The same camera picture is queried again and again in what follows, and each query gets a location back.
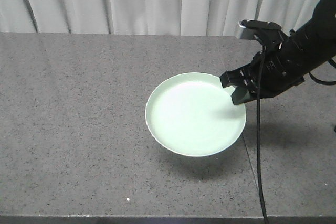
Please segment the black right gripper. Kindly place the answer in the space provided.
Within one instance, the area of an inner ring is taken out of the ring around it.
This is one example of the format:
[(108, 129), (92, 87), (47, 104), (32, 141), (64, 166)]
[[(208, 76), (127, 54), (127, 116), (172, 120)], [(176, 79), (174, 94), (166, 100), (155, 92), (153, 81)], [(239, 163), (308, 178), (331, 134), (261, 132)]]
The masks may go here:
[(233, 105), (256, 100), (257, 88), (260, 88), (260, 98), (273, 98), (304, 82), (304, 77), (286, 70), (277, 56), (265, 57), (263, 65), (261, 57), (259, 52), (255, 55), (256, 62), (244, 65), (239, 70), (225, 71), (219, 77), (223, 88), (238, 86), (231, 94)]

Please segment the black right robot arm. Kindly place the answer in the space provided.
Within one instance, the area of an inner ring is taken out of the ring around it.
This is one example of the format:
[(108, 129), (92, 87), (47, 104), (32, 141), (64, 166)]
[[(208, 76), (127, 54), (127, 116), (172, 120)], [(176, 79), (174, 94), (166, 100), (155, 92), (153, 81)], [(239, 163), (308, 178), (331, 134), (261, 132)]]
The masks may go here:
[(273, 22), (244, 19), (237, 38), (256, 40), (263, 52), (220, 76), (223, 88), (235, 86), (234, 105), (273, 98), (304, 81), (304, 75), (335, 57), (335, 0), (320, 0), (312, 17), (286, 35)]

